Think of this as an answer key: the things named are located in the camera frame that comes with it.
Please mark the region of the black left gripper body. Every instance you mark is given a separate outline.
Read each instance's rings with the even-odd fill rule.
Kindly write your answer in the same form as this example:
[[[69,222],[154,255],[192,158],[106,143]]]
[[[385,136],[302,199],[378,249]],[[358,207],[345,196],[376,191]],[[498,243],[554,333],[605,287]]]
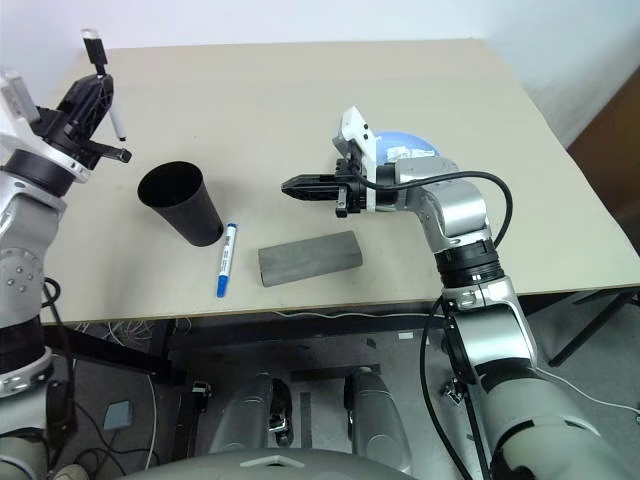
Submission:
[[[39,119],[32,122],[33,132],[58,151],[61,151],[93,170],[102,158],[122,163],[131,160],[131,152],[125,148],[95,142],[91,139],[106,115],[104,109],[93,109],[81,115],[65,111],[37,107]]]

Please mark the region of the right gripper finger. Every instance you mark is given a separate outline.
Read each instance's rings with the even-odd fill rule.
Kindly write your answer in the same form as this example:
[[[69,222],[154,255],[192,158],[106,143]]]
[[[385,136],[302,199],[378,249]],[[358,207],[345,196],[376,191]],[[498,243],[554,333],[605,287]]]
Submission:
[[[329,185],[302,185],[302,186],[282,186],[281,191],[296,200],[301,201],[337,201],[339,196],[339,186]]]
[[[339,182],[330,174],[301,174],[286,180],[283,190],[334,190]]]

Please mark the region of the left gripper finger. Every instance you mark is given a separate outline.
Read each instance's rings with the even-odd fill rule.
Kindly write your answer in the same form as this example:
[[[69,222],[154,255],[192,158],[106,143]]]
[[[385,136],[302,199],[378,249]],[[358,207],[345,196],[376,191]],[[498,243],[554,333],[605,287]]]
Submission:
[[[71,115],[82,100],[82,82],[75,81],[58,104],[58,110]]]
[[[75,133],[91,138],[111,108],[114,97],[113,78],[106,74],[89,75],[79,80],[82,82],[82,100],[69,115],[69,123]]]

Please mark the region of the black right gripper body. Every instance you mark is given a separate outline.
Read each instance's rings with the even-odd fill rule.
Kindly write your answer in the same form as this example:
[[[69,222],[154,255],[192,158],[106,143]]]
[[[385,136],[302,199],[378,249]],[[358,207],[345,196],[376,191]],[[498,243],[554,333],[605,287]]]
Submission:
[[[367,187],[360,178],[368,180],[367,170],[360,161],[339,158],[334,171],[337,189],[335,214],[346,218],[367,208]]]

